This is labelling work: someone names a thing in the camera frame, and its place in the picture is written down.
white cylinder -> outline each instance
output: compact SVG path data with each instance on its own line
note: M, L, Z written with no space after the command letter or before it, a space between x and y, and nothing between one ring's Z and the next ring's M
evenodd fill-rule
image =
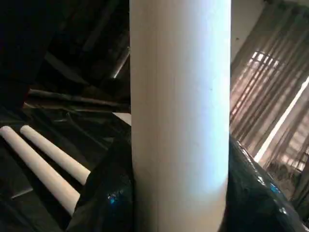
M12 128L8 126L2 127L0 129L0 135L42 181L67 212L73 215L80 194L12 130Z
M20 132L82 185L86 183L90 171L83 165L40 135L30 126L23 126L20 129Z
M139 232L216 232L229 147L230 0L130 1Z

plastic wrap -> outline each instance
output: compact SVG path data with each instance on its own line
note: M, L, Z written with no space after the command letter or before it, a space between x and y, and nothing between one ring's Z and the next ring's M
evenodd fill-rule
M305 228L271 177L230 139L227 231L301 232Z
M0 123L10 125L15 131L22 125L31 125L92 171L83 188L40 153L81 193L73 218L70 218L35 175L2 142L0 180L5 184L0 185L0 231L132 230L134 182L129 125L112 113L41 109L20 112L1 108ZM2 186L8 186L9 191L2 190ZM232 138L226 203L223 232L304 231L298 214L271 177Z
M10 191L0 182L0 231L2 232L40 232L10 199Z

white wall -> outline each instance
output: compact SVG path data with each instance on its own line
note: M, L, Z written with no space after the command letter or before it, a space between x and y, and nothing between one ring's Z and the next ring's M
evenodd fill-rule
M264 5L263 0L232 0L231 62L255 26Z

shiny black plastic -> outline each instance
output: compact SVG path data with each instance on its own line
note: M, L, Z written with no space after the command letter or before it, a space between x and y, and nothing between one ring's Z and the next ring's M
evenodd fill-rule
M81 193L71 219L35 175L0 139L0 183L3 182L1 187L8 187L8 190L0 193L0 231L132 230L134 182L131 128L128 124L111 113L40 109L21 112L0 108L0 126L10 125L19 131L24 124L30 124L92 173L82 188L40 153ZM14 198L29 188L33 190ZM305 231L298 214L271 177L232 138L226 200L226 214L221 228L223 232Z
M272 178L230 138L226 231L301 232L303 224Z

sheer curtain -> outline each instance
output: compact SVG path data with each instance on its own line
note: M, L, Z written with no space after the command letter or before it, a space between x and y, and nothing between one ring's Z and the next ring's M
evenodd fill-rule
M308 14L296 3L267 4L232 63L230 131L252 156L309 76ZM290 115L286 125L297 114ZM261 161L264 165L272 158L268 149Z

